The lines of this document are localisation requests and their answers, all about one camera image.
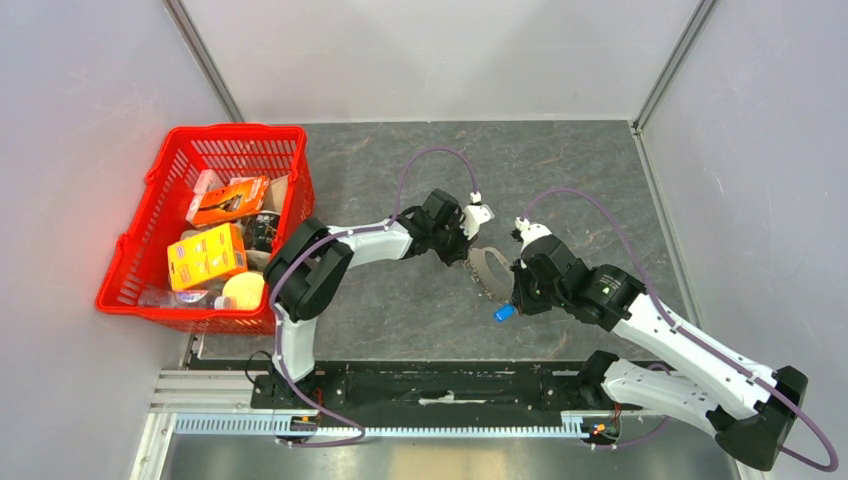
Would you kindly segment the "blue key tag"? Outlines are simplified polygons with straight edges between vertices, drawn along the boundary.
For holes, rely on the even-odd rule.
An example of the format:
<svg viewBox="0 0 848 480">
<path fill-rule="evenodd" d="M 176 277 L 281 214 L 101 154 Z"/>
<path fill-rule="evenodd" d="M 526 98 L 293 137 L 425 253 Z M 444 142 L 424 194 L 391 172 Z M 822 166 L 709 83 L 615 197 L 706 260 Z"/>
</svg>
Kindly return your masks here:
<svg viewBox="0 0 848 480">
<path fill-rule="evenodd" d="M 511 317 L 513 317 L 514 315 L 516 315 L 517 312 L 518 312 L 518 310 L 514 305 L 506 304 L 506 305 L 499 307 L 493 313 L 493 319 L 496 323 L 503 323 L 503 322 L 507 321 L 508 319 L 510 319 Z"/>
</svg>

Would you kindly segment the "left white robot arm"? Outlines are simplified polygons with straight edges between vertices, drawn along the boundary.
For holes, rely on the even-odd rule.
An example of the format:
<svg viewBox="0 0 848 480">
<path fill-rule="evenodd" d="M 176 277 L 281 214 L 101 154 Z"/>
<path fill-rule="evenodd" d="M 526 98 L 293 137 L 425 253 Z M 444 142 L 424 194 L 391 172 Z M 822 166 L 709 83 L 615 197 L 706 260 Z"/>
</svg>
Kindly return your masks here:
<svg viewBox="0 0 848 480">
<path fill-rule="evenodd" d="M 331 226 L 306 219 L 271 257 L 263 278 L 275 314 L 272 363 L 281 375 L 276 396 L 290 408 L 314 393 L 317 318 L 334 299 L 347 272 L 361 265 L 400 261 L 434 252 L 447 266 L 468 258 L 481 227 L 494 211 L 478 193 L 467 205 L 441 189 L 420 205 L 359 226 Z"/>
</svg>

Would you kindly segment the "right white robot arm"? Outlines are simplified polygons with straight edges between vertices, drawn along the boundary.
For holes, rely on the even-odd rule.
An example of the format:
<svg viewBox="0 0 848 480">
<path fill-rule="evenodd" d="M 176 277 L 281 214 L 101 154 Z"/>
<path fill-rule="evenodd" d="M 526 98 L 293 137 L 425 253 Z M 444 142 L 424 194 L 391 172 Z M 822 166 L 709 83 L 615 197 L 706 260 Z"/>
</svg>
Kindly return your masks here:
<svg viewBox="0 0 848 480">
<path fill-rule="evenodd" d="M 774 467 L 806 393 L 805 374 L 740 355 L 654 301 L 626 271 L 587 267 L 544 225 L 518 219 L 512 235 L 521 244 L 511 266 L 511 303 L 518 313 L 561 308 L 654 353 L 679 373 L 666 376 L 596 351 L 577 382 L 585 406 L 601 409 L 614 401 L 646 407 L 700 429 L 751 468 Z"/>
</svg>

